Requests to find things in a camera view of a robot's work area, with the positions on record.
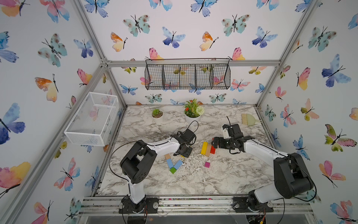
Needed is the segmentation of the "light blue block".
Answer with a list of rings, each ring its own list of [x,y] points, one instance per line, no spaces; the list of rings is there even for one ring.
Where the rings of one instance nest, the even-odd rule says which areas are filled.
[[[174,165],[174,168],[175,168],[176,170],[178,170],[178,169],[182,166],[182,164],[183,164],[183,161],[179,160],[179,161],[177,161],[176,164]]]
[[[167,159],[166,162],[168,164],[169,169],[172,169],[174,167],[174,164],[172,163],[172,160],[170,158]]]

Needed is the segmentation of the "green cube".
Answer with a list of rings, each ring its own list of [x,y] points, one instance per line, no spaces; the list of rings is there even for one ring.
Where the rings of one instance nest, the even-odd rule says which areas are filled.
[[[171,172],[172,174],[175,174],[176,171],[177,171],[176,168],[174,168],[174,167],[170,168],[170,172]]]

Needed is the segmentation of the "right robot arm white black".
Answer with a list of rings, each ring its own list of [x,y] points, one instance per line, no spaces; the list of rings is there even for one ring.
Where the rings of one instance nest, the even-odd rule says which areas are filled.
[[[274,181],[249,192],[245,200],[235,201],[238,211],[270,211],[268,203],[291,199],[316,189],[305,162],[297,153],[287,154],[269,147],[252,136],[245,136],[238,124],[223,125],[223,136],[214,137],[214,148],[227,149],[230,154],[248,153],[273,168]]]

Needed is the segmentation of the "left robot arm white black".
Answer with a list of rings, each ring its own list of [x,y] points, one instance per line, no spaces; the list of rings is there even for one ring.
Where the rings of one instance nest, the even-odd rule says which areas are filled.
[[[120,162],[124,179],[128,181],[129,195],[122,199],[120,211],[123,213],[140,213],[149,206],[144,191],[144,179],[148,176],[157,157],[167,154],[181,155],[188,158],[196,135],[190,129],[178,131],[169,138],[152,143],[136,141]]]

